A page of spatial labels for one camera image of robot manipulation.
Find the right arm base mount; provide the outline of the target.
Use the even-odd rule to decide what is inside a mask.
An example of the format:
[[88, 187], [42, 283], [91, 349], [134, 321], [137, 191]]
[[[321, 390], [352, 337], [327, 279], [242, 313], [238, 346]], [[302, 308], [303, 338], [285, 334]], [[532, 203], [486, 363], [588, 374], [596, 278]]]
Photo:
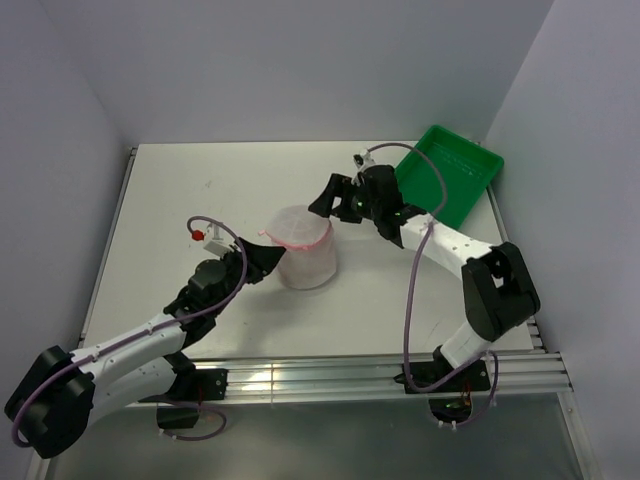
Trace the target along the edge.
[[429, 413], [441, 429], [457, 431], [494, 403], [497, 374], [489, 377], [484, 360], [475, 360], [464, 370], [448, 367], [444, 360], [411, 362], [409, 372], [418, 389], [428, 389], [428, 394], [448, 394], [428, 399]]

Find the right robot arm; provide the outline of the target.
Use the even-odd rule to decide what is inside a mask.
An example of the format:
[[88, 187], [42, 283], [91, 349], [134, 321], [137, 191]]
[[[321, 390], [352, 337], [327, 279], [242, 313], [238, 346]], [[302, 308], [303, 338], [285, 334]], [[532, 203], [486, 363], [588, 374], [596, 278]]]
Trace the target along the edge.
[[468, 364], [540, 309], [538, 293], [516, 245], [473, 239], [406, 202], [389, 165], [368, 167], [353, 178], [332, 175], [308, 209], [320, 217], [353, 224], [371, 221], [382, 238], [414, 252], [412, 281], [424, 258], [461, 281], [465, 319], [434, 354], [433, 378], [443, 389], [457, 388], [467, 377]]

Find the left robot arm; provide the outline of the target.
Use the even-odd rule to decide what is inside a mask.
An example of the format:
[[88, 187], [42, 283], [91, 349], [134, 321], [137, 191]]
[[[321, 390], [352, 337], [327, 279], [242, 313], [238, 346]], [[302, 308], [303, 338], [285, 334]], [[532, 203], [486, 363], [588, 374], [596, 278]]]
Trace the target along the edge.
[[209, 334], [244, 285], [271, 274], [285, 252], [238, 239], [221, 257], [199, 263], [177, 297], [137, 328], [71, 352], [59, 346], [41, 352], [4, 407], [14, 444], [53, 458], [90, 425], [132, 403], [193, 399], [196, 367], [185, 349]]

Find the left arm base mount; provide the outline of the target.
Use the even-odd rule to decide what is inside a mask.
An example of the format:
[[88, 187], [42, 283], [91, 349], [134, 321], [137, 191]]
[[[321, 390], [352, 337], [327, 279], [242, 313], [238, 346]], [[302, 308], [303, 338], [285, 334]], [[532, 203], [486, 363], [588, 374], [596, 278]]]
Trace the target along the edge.
[[165, 407], [156, 408], [156, 423], [163, 430], [193, 428], [200, 413], [184, 403], [201, 406], [205, 401], [223, 400], [228, 385], [228, 371], [223, 368], [195, 369], [177, 376], [165, 394], [149, 397], [149, 401], [170, 400]]

